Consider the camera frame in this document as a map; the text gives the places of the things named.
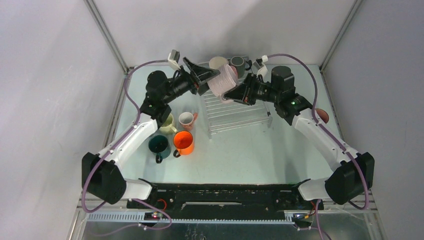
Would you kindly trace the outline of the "pink patterned mug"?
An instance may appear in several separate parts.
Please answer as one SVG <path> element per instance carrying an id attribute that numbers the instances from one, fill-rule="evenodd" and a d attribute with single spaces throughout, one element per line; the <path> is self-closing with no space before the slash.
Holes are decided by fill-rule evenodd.
<path id="1" fill-rule="evenodd" d="M 325 124 L 327 124 L 329 122 L 330 116 L 325 110 L 323 110 L 321 108 L 316 108 L 315 111 Z"/>

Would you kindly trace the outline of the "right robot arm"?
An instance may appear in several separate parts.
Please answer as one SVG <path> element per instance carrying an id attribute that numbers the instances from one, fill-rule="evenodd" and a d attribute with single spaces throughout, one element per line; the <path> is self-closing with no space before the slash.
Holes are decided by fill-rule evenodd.
<path id="1" fill-rule="evenodd" d="M 243 82 L 224 93 L 223 98 L 249 106 L 256 101 L 272 103 L 277 114 L 311 141 L 326 160 L 332 175 L 298 183 L 290 196 L 295 208 L 304 209 L 311 200 L 318 199 L 331 199 L 343 205 L 360 194 L 369 200 L 374 157 L 368 152 L 359 153 L 330 131 L 313 105 L 296 93 L 295 76 L 289 67 L 274 67 L 269 82 L 261 75 L 248 73 Z"/>

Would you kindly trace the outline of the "orange mug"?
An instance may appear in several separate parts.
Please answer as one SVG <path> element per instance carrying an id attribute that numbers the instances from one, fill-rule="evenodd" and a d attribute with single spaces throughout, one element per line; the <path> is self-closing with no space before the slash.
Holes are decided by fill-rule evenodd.
<path id="1" fill-rule="evenodd" d="M 179 131 L 175 134 L 172 140 L 175 150 L 173 156 L 179 158 L 180 156 L 190 155 L 195 148 L 193 135 L 186 130 Z"/>

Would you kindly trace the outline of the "small salmon pink mug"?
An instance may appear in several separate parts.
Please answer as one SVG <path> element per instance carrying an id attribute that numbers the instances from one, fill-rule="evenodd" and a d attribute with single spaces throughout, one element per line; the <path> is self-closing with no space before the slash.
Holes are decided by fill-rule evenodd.
<path id="1" fill-rule="evenodd" d="M 197 118 L 197 112 L 183 112 L 179 115 L 178 121 L 185 131 L 191 131 Z"/>

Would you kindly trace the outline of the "dark teal mug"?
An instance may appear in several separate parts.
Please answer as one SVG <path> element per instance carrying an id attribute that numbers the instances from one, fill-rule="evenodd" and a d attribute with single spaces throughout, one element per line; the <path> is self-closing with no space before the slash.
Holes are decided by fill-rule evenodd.
<path id="1" fill-rule="evenodd" d="M 169 140 L 164 135 L 155 135 L 148 142 L 148 149 L 155 156 L 155 162 L 157 164 L 168 158 L 171 154 L 171 146 Z"/>

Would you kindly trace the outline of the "light green mug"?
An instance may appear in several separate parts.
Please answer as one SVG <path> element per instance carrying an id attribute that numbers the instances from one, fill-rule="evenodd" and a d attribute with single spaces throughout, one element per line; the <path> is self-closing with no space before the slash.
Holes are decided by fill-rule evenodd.
<path id="1" fill-rule="evenodd" d="M 164 135 L 176 134 L 178 130 L 176 129 L 174 116 L 170 113 L 163 123 L 163 125 L 158 129 Z"/>

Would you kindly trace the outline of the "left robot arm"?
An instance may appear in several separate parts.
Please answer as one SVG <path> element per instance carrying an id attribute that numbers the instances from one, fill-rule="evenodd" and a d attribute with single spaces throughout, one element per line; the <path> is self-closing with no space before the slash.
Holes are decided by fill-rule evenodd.
<path id="1" fill-rule="evenodd" d="M 81 160 L 81 199 L 90 193 L 115 204 L 121 199 L 138 199 L 145 208 L 153 208 L 158 194 L 153 185 L 142 179 L 127 179 L 122 171 L 131 155 L 153 135 L 171 113 L 170 103 L 186 92 L 202 95 L 208 81 L 220 71 L 197 65 L 183 58 L 183 65 L 168 60 L 174 70 L 170 77 L 161 70 L 151 72 L 146 80 L 146 93 L 141 105 L 135 104 L 136 116 L 127 129 L 98 153 L 87 152 Z"/>

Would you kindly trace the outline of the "mauve grey mug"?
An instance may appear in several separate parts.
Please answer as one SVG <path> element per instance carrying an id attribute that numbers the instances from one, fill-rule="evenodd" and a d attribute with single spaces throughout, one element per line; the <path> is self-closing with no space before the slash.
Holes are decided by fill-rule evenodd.
<path id="1" fill-rule="evenodd" d="M 211 92 L 223 103 L 223 94 L 236 87 L 238 79 L 235 78 L 229 64 L 221 66 L 218 70 L 220 75 L 208 81 L 207 84 Z"/>

